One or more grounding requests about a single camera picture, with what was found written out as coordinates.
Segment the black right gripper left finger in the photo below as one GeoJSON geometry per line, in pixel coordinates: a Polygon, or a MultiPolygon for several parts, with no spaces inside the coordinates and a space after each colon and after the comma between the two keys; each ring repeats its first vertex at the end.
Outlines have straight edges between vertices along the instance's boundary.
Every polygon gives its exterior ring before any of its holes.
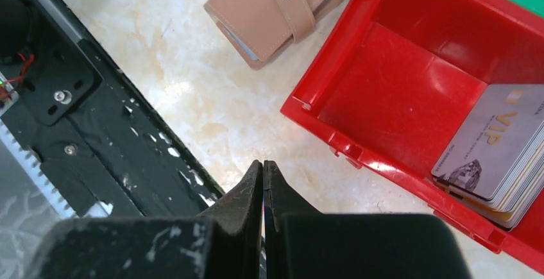
{"type": "Polygon", "coordinates": [[[67,219],[38,246],[27,278],[257,278],[262,164],[195,216],[67,219]]]}

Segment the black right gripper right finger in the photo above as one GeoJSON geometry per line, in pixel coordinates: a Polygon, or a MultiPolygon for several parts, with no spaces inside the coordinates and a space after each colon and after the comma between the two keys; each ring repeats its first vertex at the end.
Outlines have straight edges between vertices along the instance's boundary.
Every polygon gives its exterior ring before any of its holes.
{"type": "Polygon", "coordinates": [[[268,278],[469,278],[457,242],[428,214],[324,214],[265,161],[268,278]]]}

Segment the pink leather card holder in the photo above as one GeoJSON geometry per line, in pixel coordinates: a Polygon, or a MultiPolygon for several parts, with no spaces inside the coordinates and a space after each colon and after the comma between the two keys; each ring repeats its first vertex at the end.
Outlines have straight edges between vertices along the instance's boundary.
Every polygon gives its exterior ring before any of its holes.
{"type": "Polygon", "coordinates": [[[204,9],[251,69],[274,60],[344,0],[208,0],[204,9]]]}

